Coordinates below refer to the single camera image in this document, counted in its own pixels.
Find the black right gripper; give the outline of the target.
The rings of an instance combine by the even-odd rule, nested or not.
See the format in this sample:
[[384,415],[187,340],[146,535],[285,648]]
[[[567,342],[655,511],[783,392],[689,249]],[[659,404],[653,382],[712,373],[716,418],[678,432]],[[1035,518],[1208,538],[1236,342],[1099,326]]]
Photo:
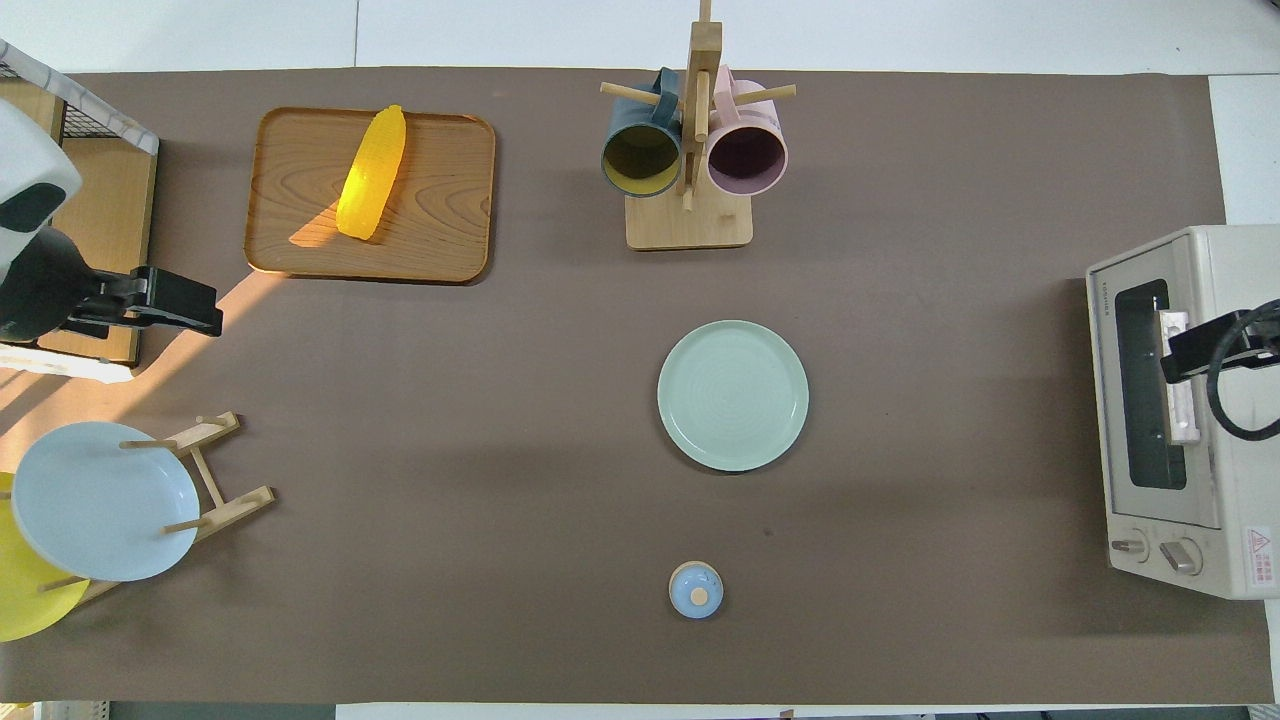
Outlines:
[[1178,384],[1207,372],[1262,369],[1279,363],[1279,304],[1226,313],[1204,324],[1167,337],[1161,357],[1164,379]]

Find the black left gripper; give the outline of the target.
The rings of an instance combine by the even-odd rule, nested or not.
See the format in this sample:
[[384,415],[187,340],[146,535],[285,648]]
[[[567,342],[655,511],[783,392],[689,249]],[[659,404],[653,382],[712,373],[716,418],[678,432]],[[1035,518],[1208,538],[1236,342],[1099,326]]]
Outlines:
[[131,275],[96,275],[67,234],[44,227],[3,281],[1,341],[32,342],[67,322],[73,333],[156,324],[207,337],[223,333],[214,287],[157,266],[140,266]]

